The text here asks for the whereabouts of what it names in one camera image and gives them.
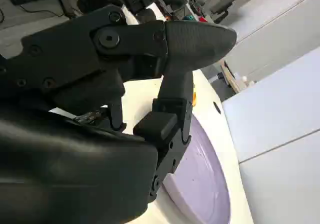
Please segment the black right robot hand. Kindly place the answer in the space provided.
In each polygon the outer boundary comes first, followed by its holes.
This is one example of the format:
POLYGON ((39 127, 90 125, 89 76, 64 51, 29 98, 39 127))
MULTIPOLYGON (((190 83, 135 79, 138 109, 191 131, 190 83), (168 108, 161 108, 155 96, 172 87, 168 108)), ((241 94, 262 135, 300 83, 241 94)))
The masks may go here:
POLYGON ((0 59, 0 221, 141 216, 191 142, 193 71, 236 41, 208 22, 129 25, 115 5, 24 37, 0 59))

